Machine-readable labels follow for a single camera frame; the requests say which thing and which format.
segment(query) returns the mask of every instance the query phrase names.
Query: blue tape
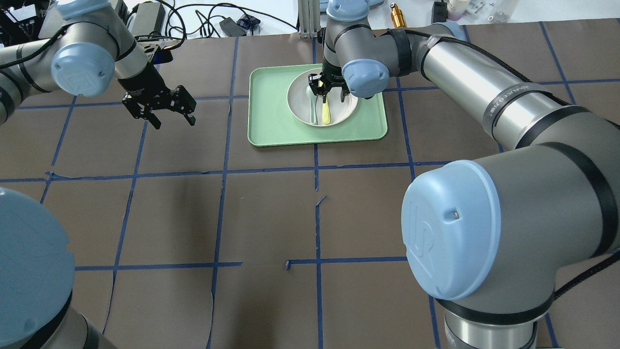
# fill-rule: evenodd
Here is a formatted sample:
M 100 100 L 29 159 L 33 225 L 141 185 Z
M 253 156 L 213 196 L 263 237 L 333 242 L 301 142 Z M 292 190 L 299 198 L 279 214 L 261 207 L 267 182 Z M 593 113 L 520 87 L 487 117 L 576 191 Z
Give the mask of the blue tape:
M 57 108 L 69 108 L 70 104 L 58 104 L 55 106 L 25 106 L 17 108 L 18 111 L 29 111 L 33 109 L 57 109 Z
M 411 145 L 409 144 L 409 130 L 407 130 L 407 119 L 405 118 L 405 104 L 402 100 L 401 79 L 396 78 L 396 86 L 398 87 L 398 103 L 401 109 L 402 130 L 405 135 L 405 146 L 407 147 L 407 158 L 409 159 L 409 171 L 411 172 L 411 181 L 415 179 L 414 157 L 411 153 Z
M 433 336 L 435 338 L 435 348 L 441 349 L 441 341 L 439 341 L 439 326 L 437 326 L 437 313 L 435 311 L 435 299 L 428 296 L 428 306 L 430 307 L 430 320 L 433 324 Z
M 319 145 L 314 144 L 314 191 L 319 191 Z
M 228 170 L 229 174 L 234 173 L 266 173 L 266 172 L 290 172 L 290 171 L 314 171 L 314 167 L 282 167 L 282 168 L 254 168 L 248 170 Z
M 399 87 L 400 91 L 423 91 L 423 90 L 427 90 L 427 89 L 439 89 L 439 87 L 437 86 L 419 86 L 419 87 L 414 87 L 414 88 L 401 88 Z
M 316 223 L 316 307 L 317 307 L 317 326 L 319 329 L 318 348 L 323 348 L 323 286 L 321 276 L 321 203 L 327 195 L 323 196 L 316 206 L 314 206 L 314 221 Z
M 385 168 L 385 167 L 407 167 L 409 163 L 370 163 L 359 165 L 322 165 L 319 166 L 319 170 L 346 170 L 352 168 Z
M 557 338 L 556 338 L 556 331 L 553 330 L 553 324 L 551 323 L 551 316 L 549 316 L 549 313 L 547 313 L 544 316 L 545 322 L 547 323 L 547 329 L 549 331 L 549 336 L 551 337 L 551 345 L 553 345 L 554 348 L 559 348 L 560 345 L 557 342 Z
M 123 174 L 119 176 L 86 176 L 86 177 L 65 177 L 56 173 L 49 173 L 54 181 L 111 181 L 115 179 L 131 179 L 131 174 Z
M 618 83 L 620 79 L 570 80 L 566 82 L 568 84 Z
M 450 161 L 418 161 L 418 162 L 415 162 L 414 165 L 415 166 L 443 166 L 451 162 L 452 160 Z
M 121 106 L 122 102 L 99 102 L 99 103 L 75 103 L 76 107 L 103 107 L 103 106 Z
M 547 41 L 547 45 L 549 46 L 549 50 L 551 51 L 551 55 L 553 56 L 553 60 L 556 63 L 556 67 L 560 72 L 560 76 L 562 77 L 562 81 L 564 82 L 564 86 L 566 87 L 566 91 L 569 93 L 570 102 L 575 104 L 575 98 L 573 97 L 573 92 L 570 90 L 570 86 L 566 80 L 566 76 L 564 75 L 564 71 L 562 70 L 562 66 L 560 66 L 560 61 L 557 59 L 556 51 L 553 49 L 553 45 L 551 44 L 551 40 L 549 39 L 549 35 L 547 34 L 547 30 L 544 27 L 542 22 L 538 22 L 541 26 L 542 34 L 544 35 L 545 40 Z
M 224 167 L 222 172 L 222 192 L 219 197 L 219 211 L 218 211 L 218 232 L 215 239 L 215 267 L 213 268 L 213 277 L 211 278 L 211 295 L 213 296 L 213 302 L 215 303 L 215 296 L 217 290 L 217 282 L 218 282 L 218 263 L 219 263 L 219 247 L 222 240 L 222 223 L 224 220 L 224 198 L 226 196 L 226 180 L 228 177 L 228 157 L 230 154 L 230 143 L 231 143 L 231 126 L 233 122 L 233 95 L 234 95 L 234 84 L 235 84 L 235 75 L 237 72 L 237 54 L 239 53 L 239 37 L 235 38 L 234 42 L 234 54 L 232 58 L 232 75 L 231 75 L 231 91 L 229 95 L 229 103 L 230 110 L 228 112 L 228 124 L 226 126 L 226 148 L 224 151 Z M 213 330 L 213 321 L 211 322 L 211 330 Z M 207 349 L 211 348 L 211 335 L 206 344 Z
M 307 265 L 307 264 L 334 264 L 334 263 L 377 263 L 377 262 L 396 262 L 407 261 L 406 256 L 392 257 L 348 257 L 348 258 L 321 258 L 305 259 L 305 260 L 288 260 L 291 265 Z
M 541 84 L 541 85 L 563 85 L 564 82 L 563 81 L 545 81 L 545 82 L 538 83 L 538 84 Z
M 50 190 L 52 178 L 53 178 L 53 173 L 49 174 L 47 180 L 45 181 L 45 189 L 43 190 L 43 194 L 41 195 L 41 201 L 39 201 L 41 205 L 45 202 L 45 197 L 47 196 L 47 192 L 48 190 Z
M 168 270 L 168 269 L 199 269 L 214 268 L 216 263 L 178 263 L 178 264 L 152 264 L 152 265 L 86 265 L 77 266 L 76 271 L 118 271 L 118 270 Z M 242 266 L 243 262 L 218 263 L 218 268 L 230 268 Z
M 469 38 L 469 32 L 467 31 L 467 26 L 463 25 L 463 33 L 465 33 L 465 40 L 467 40 L 467 42 L 471 43 L 471 39 Z
M 316 38 L 312 38 L 312 64 L 316 64 Z
M 45 182 L 45 178 L 16 178 L 16 179 L 0 179 L 0 183 L 27 183 L 27 182 Z

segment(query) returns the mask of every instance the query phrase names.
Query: green tray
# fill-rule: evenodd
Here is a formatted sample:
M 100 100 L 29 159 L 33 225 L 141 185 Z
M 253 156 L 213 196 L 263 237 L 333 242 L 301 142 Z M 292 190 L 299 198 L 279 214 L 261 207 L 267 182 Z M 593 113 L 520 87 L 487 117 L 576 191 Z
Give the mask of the green tray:
M 383 95 L 360 98 L 343 122 L 314 127 L 299 121 L 288 108 L 288 86 L 299 74 L 320 64 L 259 68 L 250 75 L 247 139 L 257 147 L 375 140 L 388 132 Z

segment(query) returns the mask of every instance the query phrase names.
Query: electrical cable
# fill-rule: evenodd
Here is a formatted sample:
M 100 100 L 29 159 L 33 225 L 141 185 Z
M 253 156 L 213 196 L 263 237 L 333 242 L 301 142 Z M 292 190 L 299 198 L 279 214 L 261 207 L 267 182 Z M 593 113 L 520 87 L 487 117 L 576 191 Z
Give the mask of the electrical cable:
M 171 13 L 175 14 L 179 18 L 179 22 L 181 23 L 181 29 L 183 30 L 183 33 L 182 33 L 180 41 L 178 43 L 176 43 L 175 45 L 171 46 L 171 47 L 163 48 L 163 50 L 166 50 L 166 51 L 175 50 L 176 48 L 181 47 L 181 45 L 183 45 L 185 40 L 187 40 L 187 29 L 185 28 L 185 22 L 183 21 L 183 17 L 179 13 L 179 10 L 176 9 L 173 5 L 168 4 L 164 0 L 155 0 L 155 1 L 157 1 L 160 4 L 165 5 L 166 7 L 168 7 L 170 9 Z
M 36 51 L 34 51 L 33 53 L 27 55 L 26 57 L 22 57 L 22 58 L 20 58 L 18 60 L 14 60 L 12 62 L 0 65 L 0 70 L 6 69 L 6 68 L 10 68 L 12 66 L 16 66 L 16 65 L 19 65 L 19 64 L 22 64 L 24 62 L 27 62 L 27 61 L 35 58 L 36 56 L 39 56 L 41 53 L 43 53 L 45 50 L 47 50 L 50 46 L 52 46 L 56 42 L 56 40 L 58 40 L 58 38 L 61 35 L 64 35 L 64 33 L 66 32 L 66 29 L 68 27 L 69 26 L 66 25 L 66 26 L 58 29 L 58 31 L 56 33 L 54 33 L 54 35 L 52 35 L 51 38 L 49 40 L 47 40 L 41 47 L 39 47 Z
M 601 271 L 605 270 L 606 268 L 608 268 L 609 266 L 611 266 L 612 264 L 614 264 L 615 262 L 619 260 L 620 260 L 620 251 L 616 251 L 611 256 L 605 258 L 603 261 L 597 263 L 595 266 L 577 275 L 572 280 L 570 280 L 568 283 L 564 284 L 564 286 L 557 289 L 556 293 L 554 294 L 555 298 L 558 299 L 562 297 L 563 294 L 568 292 L 573 287 L 591 278 L 592 276 L 600 273 Z
M 149 34 L 149 35 L 138 35 L 134 37 L 136 39 L 137 42 L 151 42 L 151 41 L 160 41 L 163 39 L 170 39 L 170 40 L 180 40 L 181 38 L 178 37 L 171 37 L 168 35 L 155 35 L 155 34 Z
M 270 18 L 272 18 L 272 19 L 275 19 L 275 20 L 277 20 L 277 21 L 279 21 L 279 22 L 282 22 L 282 23 L 284 23 L 284 24 L 286 24 L 286 25 L 290 26 L 291 28 L 293 28 L 293 29 L 295 29 L 295 30 L 299 30 L 299 27 L 298 27 L 298 26 L 296 27 L 295 25 L 290 24 L 289 22 L 287 22 L 287 21 L 285 21 L 285 20 L 283 20 L 283 19 L 277 18 L 277 17 L 275 17 L 275 16 L 273 16 L 273 15 L 270 15 L 270 14 L 267 14 L 267 13 L 265 13 L 265 12 L 256 11 L 256 10 L 254 10 L 254 9 L 249 9 L 248 7 L 237 6 L 237 5 L 235 5 L 235 4 L 231 4 L 231 3 L 229 3 L 229 2 L 221 2 L 221 3 L 219 3 L 219 4 L 186 4 L 186 5 L 183 5 L 183 6 L 179 6 L 179 7 L 177 7 L 177 10 L 181 10 L 181 9 L 183 9 L 183 8 L 186 8 L 186 7 L 192 7 L 192 6 L 210 6 L 210 7 L 212 7 L 212 9 L 211 9 L 211 10 L 213 10 L 213 8 L 215 8 L 215 7 L 230 7 L 230 8 L 236 8 L 236 9 L 239 9 L 240 11 L 242 11 L 242 12 L 243 12 L 243 11 L 247 11 L 247 12 L 257 13 L 257 14 L 261 14 L 261 15 L 264 15 L 264 16 L 267 16 L 267 17 L 270 17 Z M 171 26 L 171 25 L 170 25 L 170 21 L 171 21 L 171 19 L 172 19 L 172 14 L 168 14 L 168 18 L 167 18 L 167 21 L 166 21 L 166 29 L 165 29 L 165 31 L 166 31 L 168 34 L 170 34 L 170 33 L 171 33 L 171 30 L 177 30 L 177 31 L 179 31 L 179 32 L 180 32 L 180 31 L 182 30 L 182 28 L 180 28 L 180 27 L 178 27 L 178 26 Z M 209 27 L 213 28 L 213 30 L 209 30 L 209 31 L 208 31 L 208 35 L 206 36 L 206 37 L 211 37 L 211 36 L 213 35 L 213 32 L 216 32 L 216 31 L 214 31 L 214 30 L 215 30 L 215 27 L 213 26 L 213 24 L 203 24 L 203 25 L 202 25 L 202 27 L 204 27 L 205 25 L 208 25 Z

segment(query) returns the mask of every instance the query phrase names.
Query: ur logo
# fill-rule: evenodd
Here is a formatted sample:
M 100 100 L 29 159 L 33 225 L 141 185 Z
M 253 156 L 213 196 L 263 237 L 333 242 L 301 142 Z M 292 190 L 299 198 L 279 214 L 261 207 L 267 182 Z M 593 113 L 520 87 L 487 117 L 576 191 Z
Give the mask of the ur logo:
M 433 274 L 435 268 L 430 258 L 430 251 L 433 249 L 435 238 L 433 236 L 433 229 L 426 222 L 422 214 L 420 214 L 418 207 L 411 207 L 411 215 L 409 227 L 412 231 L 409 234 L 409 251 L 415 259 L 422 265 L 424 270 L 429 274 Z

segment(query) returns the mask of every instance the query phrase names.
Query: power adapter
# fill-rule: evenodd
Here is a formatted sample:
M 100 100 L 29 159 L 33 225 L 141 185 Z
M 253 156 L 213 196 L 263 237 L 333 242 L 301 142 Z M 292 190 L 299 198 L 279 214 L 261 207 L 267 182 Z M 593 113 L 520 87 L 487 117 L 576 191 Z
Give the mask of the power adapter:
M 243 30 L 243 28 L 239 27 L 239 25 L 237 25 L 235 21 L 230 17 L 222 20 L 219 23 L 219 27 L 222 28 L 224 33 L 226 33 L 226 35 L 228 35 L 229 37 L 244 37 L 247 35 L 246 31 Z
M 435 1 L 432 16 L 431 23 L 445 22 L 448 19 L 448 3 Z
M 151 35 L 161 32 L 164 16 L 164 6 L 158 2 L 144 2 L 138 5 L 136 17 L 133 19 L 131 34 L 133 36 Z

